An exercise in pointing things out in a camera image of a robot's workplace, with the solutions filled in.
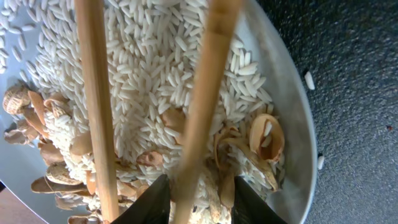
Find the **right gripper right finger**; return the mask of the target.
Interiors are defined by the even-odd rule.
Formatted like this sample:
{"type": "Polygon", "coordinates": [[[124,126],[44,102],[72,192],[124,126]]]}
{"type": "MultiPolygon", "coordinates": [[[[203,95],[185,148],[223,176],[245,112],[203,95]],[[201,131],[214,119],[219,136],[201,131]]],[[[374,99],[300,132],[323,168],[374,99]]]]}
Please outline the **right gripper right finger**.
{"type": "Polygon", "coordinates": [[[240,176],[234,178],[232,224],[287,224],[240,176]]]}

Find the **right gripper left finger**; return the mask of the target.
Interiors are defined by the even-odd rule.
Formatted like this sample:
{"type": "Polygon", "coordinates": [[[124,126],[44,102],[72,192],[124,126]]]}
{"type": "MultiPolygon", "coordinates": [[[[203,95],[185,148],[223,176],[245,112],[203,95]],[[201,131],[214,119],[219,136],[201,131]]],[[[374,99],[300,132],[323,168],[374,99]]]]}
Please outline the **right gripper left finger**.
{"type": "Polygon", "coordinates": [[[168,224],[169,216],[169,178],[162,174],[112,224],[168,224]]]}

